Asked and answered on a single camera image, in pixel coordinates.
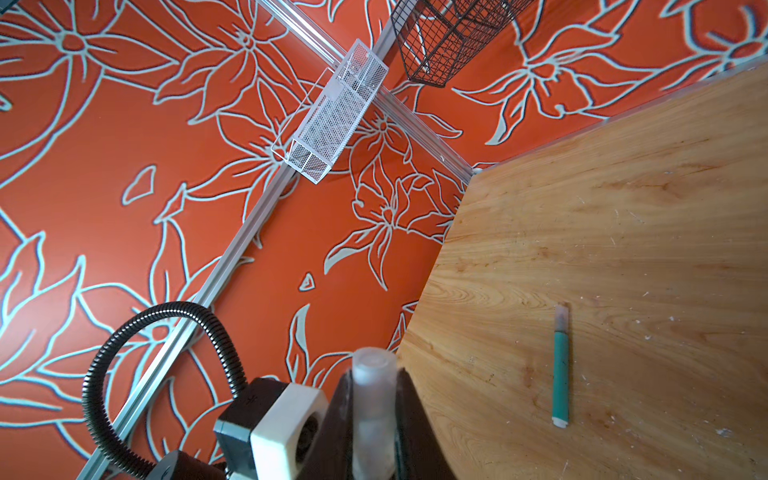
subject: flower pattern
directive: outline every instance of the flower pattern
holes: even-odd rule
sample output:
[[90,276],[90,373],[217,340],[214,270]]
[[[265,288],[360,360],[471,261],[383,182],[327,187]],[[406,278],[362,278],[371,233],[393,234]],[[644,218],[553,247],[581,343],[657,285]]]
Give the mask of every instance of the flower pattern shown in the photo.
[[[535,3],[450,88],[395,79],[393,92],[484,166],[768,44],[765,0],[585,0],[573,18],[558,16],[560,2]],[[372,45],[394,3],[296,4],[349,47]],[[645,45],[649,29],[666,32],[664,48]],[[77,475],[94,449],[80,406],[94,352],[136,312],[194,298],[325,67],[254,0],[21,0],[0,17],[0,428],[19,445],[6,452],[11,477],[42,478],[51,465]],[[395,351],[464,191],[370,108],[323,182],[284,192],[214,304],[249,378],[330,395],[355,349]],[[118,353],[111,415],[173,326],[153,324]],[[229,401],[216,353],[192,342],[129,442],[146,458],[183,449],[215,462],[211,430]],[[29,439],[50,462],[30,460]]]

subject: wooden surface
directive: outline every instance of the wooden surface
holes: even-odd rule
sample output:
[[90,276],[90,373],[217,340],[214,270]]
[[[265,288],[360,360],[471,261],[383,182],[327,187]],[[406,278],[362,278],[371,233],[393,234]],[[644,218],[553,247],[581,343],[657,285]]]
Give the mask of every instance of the wooden surface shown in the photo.
[[766,313],[763,66],[475,177],[399,355],[459,478],[768,478]]

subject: metal mesh basket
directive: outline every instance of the metal mesh basket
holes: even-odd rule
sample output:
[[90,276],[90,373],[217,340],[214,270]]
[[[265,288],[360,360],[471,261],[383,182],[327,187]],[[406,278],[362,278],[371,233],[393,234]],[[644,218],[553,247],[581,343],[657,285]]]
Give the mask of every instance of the metal mesh basket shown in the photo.
[[286,162],[313,183],[330,171],[388,68],[360,40],[347,52],[296,129]]
[[399,0],[392,11],[411,81],[445,87],[533,0]]

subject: green marker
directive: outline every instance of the green marker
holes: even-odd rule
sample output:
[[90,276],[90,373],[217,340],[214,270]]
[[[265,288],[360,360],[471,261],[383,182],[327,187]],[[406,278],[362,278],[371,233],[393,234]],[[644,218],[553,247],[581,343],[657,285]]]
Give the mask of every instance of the green marker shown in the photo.
[[554,308],[554,385],[552,389],[552,423],[568,426],[568,308]]

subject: orange wall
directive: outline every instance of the orange wall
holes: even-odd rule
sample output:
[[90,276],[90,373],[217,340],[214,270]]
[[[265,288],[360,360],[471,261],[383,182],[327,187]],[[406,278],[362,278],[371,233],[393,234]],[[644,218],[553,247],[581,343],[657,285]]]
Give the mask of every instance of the orange wall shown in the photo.
[[[300,7],[348,48],[378,37],[392,3]],[[484,167],[761,55],[766,18],[765,0],[535,2],[447,88],[400,81],[396,93]],[[324,68],[252,0],[22,0],[0,18],[9,478],[77,475],[93,449],[79,396],[95,350],[133,312],[201,287],[276,170],[267,146]],[[334,172],[292,184],[216,302],[247,375],[330,393],[354,349],[396,348],[462,195],[370,109]],[[169,326],[115,363],[112,414]],[[216,458],[229,397],[203,339],[132,443],[147,458]]]

